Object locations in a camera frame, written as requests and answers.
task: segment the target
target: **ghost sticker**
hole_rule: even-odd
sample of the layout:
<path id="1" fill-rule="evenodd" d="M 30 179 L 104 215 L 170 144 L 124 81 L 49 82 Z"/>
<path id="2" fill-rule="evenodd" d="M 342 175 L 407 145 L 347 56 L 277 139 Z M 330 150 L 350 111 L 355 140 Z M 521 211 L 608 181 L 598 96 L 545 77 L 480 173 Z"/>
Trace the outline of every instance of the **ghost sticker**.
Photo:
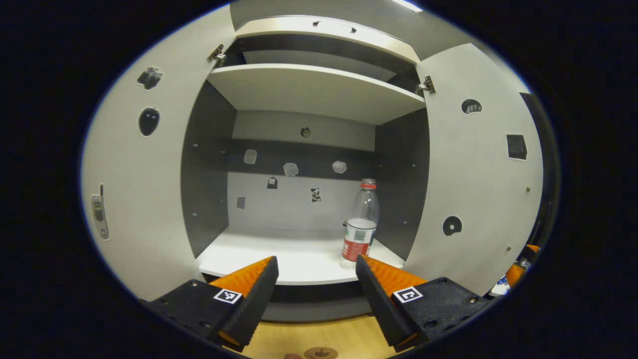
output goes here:
<path id="1" fill-rule="evenodd" d="M 271 176 L 268 179 L 268 182 L 266 183 L 266 188 L 268 188 L 269 190 L 276 190 L 278 183 L 279 183 L 279 181 L 277 180 L 277 177 Z"/>
<path id="2" fill-rule="evenodd" d="M 460 233 L 463 228 L 461 219 L 457 216 L 449 216 L 443 221 L 443 233 L 451 236 L 454 233 Z"/>
<path id="3" fill-rule="evenodd" d="M 138 122 L 140 133 L 144 137 L 150 136 L 160 122 L 160 113 L 156 109 L 147 107 L 142 111 Z"/>
<path id="4" fill-rule="evenodd" d="M 164 73 L 157 66 L 149 66 L 137 78 L 137 84 L 144 86 L 144 91 L 150 91 L 161 80 Z"/>
<path id="5" fill-rule="evenodd" d="M 310 188 L 310 201 L 312 201 L 312 203 L 321 202 L 321 193 L 319 192 L 320 190 L 321 188 L 319 187 Z"/>

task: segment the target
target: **door hinge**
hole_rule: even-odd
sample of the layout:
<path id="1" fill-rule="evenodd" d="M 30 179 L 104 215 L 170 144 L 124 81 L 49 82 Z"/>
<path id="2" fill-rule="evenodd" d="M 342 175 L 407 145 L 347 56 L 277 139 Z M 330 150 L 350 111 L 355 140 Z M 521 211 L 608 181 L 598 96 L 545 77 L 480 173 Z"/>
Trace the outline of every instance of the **door hinge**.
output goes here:
<path id="1" fill-rule="evenodd" d="M 216 49 L 214 49 L 210 55 L 208 55 L 208 61 L 217 60 L 215 65 L 212 68 L 221 67 L 224 65 L 226 61 L 226 55 L 222 54 L 221 51 L 224 49 L 224 44 L 220 43 Z"/>
<path id="2" fill-rule="evenodd" d="M 430 78 L 430 76 L 426 76 L 425 81 L 422 84 L 417 85 L 417 89 L 414 93 L 420 96 L 425 96 L 424 90 L 427 90 L 429 93 L 436 93 L 436 90 L 434 89 L 434 82 L 432 82 L 432 78 Z"/>

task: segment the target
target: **sticker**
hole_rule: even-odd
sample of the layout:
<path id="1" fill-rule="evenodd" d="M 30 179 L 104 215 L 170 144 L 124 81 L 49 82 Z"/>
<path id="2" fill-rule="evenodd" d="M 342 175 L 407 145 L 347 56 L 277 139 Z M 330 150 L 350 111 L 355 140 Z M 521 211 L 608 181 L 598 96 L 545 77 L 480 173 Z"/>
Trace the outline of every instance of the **sticker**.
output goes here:
<path id="1" fill-rule="evenodd" d="M 491 296 L 505 295 L 510 290 L 510 284 L 507 282 L 507 277 L 503 276 L 492 289 L 489 291 Z"/>
<path id="2" fill-rule="evenodd" d="M 527 145 L 522 134 L 506 134 L 507 157 L 513 160 L 527 161 Z"/>
<path id="3" fill-rule="evenodd" d="M 302 128 L 300 134 L 301 134 L 301 137 L 303 137 L 303 138 L 310 137 L 310 128 L 308 128 L 308 127 Z"/>
<path id="4" fill-rule="evenodd" d="M 334 169 L 334 172 L 344 173 L 348 169 L 348 167 L 346 166 L 346 162 L 335 161 L 332 164 L 332 169 Z"/>
<path id="5" fill-rule="evenodd" d="M 229 291 L 228 289 L 222 289 L 213 298 L 221 302 L 235 304 L 235 302 L 239 300 L 240 297 L 241 297 L 241 293 Z"/>
<path id="6" fill-rule="evenodd" d="M 460 233 L 463 229 L 463 223 L 457 216 L 449 216 L 443 221 L 443 234 L 451 236 L 454 233 Z"/>
<path id="7" fill-rule="evenodd" d="M 137 78 L 137 84 L 144 86 L 144 91 L 150 91 L 158 84 L 164 73 L 157 66 L 149 66 Z"/>
<path id="8" fill-rule="evenodd" d="M 245 210 L 246 209 L 246 198 L 245 197 L 238 197 L 237 198 L 237 208 L 239 208 L 240 210 Z"/>
<path id="9" fill-rule="evenodd" d="M 299 168 L 297 168 L 297 165 L 295 164 L 285 164 L 283 166 L 283 172 L 286 174 L 286 176 L 295 176 L 297 173 L 299 173 Z"/>
<path id="10" fill-rule="evenodd" d="M 142 111 L 140 119 L 138 121 L 138 127 L 142 137 L 150 136 L 158 126 L 160 122 L 160 112 L 157 109 L 147 107 Z"/>
<path id="11" fill-rule="evenodd" d="M 401 303 L 411 302 L 415 299 L 419 299 L 423 297 L 423 294 L 419 293 L 414 287 L 408 287 L 406 289 L 402 289 L 400 291 L 396 291 L 392 293 L 394 296 L 399 298 Z"/>
<path id="12" fill-rule="evenodd" d="M 461 111 L 463 111 L 463 113 L 466 115 L 481 113 L 483 112 L 483 106 L 481 106 L 480 102 L 469 98 L 463 101 L 463 103 L 461 104 Z"/>
<path id="13" fill-rule="evenodd" d="M 339 353 L 327 347 L 310 348 L 304 353 L 306 359 L 335 359 Z"/>
<path id="14" fill-rule="evenodd" d="M 244 154 L 244 163 L 249 165 L 254 165 L 257 161 L 257 151 L 253 149 L 247 149 Z"/>
<path id="15" fill-rule="evenodd" d="M 268 182 L 266 182 L 266 188 L 268 188 L 269 190 L 276 190 L 278 183 L 279 181 L 277 180 L 277 177 L 271 176 L 268 179 Z"/>
<path id="16" fill-rule="evenodd" d="M 321 202 L 321 193 L 319 192 L 321 188 L 310 188 L 310 200 L 314 202 Z"/>

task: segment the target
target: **upper shelf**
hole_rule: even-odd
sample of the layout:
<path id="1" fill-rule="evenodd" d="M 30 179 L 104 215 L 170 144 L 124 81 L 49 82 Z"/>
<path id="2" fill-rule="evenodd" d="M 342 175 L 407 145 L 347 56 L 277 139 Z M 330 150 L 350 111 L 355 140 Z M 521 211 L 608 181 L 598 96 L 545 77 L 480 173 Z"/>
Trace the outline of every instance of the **upper shelf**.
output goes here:
<path id="1" fill-rule="evenodd" d="M 312 286 L 354 282 L 355 271 L 339 265 L 345 229 L 341 231 L 280 231 L 228 227 L 197 259 L 202 273 L 223 277 L 269 256 L 277 256 L 280 286 Z M 396 268 L 405 261 L 378 240 L 370 257 Z"/>
<path id="2" fill-rule="evenodd" d="M 381 125 L 426 107 L 422 97 L 356 73 L 309 65 L 214 69 L 208 81 L 239 111 L 287 111 Z"/>
<path id="3" fill-rule="evenodd" d="M 421 61 L 409 43 L 370 27 L 329 17 L 306 15 L 267 17 L 250 20 L 237 29 L 237 38 L 266 34 L 306 34 L 337 38 L 373 47 L 412 64 Z"/>

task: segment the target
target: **plastic bottle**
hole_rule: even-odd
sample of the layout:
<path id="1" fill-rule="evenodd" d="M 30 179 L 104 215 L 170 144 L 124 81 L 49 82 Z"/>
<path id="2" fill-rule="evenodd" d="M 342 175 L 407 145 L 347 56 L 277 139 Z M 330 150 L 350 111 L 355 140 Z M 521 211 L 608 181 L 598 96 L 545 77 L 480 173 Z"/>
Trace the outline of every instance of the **plastic bottle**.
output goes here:
<path id="1" fill-rule="evenodd" d="M 352 210 L 346 220 L 346 236 L 343 240 L 339 264 L 347 270 L 357 266 L 359 254 L 369 254 L 376 224 L 379 222 L 379 200 L 376 198 L 376 181 L 361 180 L 361 190 L 355 197 Z"/>

